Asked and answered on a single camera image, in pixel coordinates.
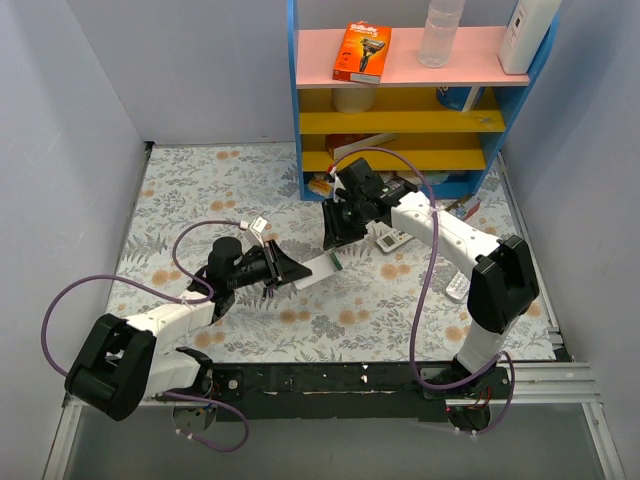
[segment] plastic bottle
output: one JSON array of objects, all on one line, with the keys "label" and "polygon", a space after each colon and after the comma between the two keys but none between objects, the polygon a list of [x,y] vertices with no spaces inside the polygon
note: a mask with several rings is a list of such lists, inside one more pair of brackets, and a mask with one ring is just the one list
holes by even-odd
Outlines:
[{"label": "plastic bottle", "polygon": [[444,67],[451,57],[465,0],[431,0],[418,60],[425,67]]},{"label": "plastic bottle", "polygon": [[527,73],[562,0],[520,0],[498,51],[504,73]]}]

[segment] blue container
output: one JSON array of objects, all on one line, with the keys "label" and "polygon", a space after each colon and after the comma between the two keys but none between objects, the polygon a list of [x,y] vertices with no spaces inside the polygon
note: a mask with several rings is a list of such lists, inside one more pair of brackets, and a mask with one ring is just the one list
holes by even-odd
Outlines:
[{"label": "blue container", "polygon": [[436,97],[440,104],[456,112],[468,112],[475,108],[485,87],[438,87]]}]

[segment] remote control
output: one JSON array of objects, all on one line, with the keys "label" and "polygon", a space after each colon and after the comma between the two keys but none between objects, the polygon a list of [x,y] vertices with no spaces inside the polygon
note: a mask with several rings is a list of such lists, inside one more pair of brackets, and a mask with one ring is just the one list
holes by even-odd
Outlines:
[{"label": "remote control", "polygon": [[384,253],[391,253],[412,239],[408,233],[393,228],[376,240],[376,243]]},{"label": "remote control", "polygon": [[458,272],[456,276],[453,277],[453,280],[449,282],[449,285],[447,285],[445,293],[453,302],[463,303],[465,298],[467,298],[470,286],[471,282],[469,279],[465,277],[462,272]]}]

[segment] orange packet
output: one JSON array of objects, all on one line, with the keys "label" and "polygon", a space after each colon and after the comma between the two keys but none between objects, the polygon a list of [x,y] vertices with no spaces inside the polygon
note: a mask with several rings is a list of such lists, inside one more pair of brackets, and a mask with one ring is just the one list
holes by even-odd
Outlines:
[{"label": "orange packet", "polygon": [[391,27],[350,23],[333,67],[333,79],[379,84],[390,43]]}]

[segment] clear plastic bottle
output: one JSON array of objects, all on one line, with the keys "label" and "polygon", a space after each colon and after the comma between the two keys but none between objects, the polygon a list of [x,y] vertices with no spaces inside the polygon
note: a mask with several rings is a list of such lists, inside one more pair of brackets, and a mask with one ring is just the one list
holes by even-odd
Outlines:
[{"label": "clear plastic bottle", "polygon": [[431,0],[418,60],[425,67],[444,67],[451,56],[465,0]]}]

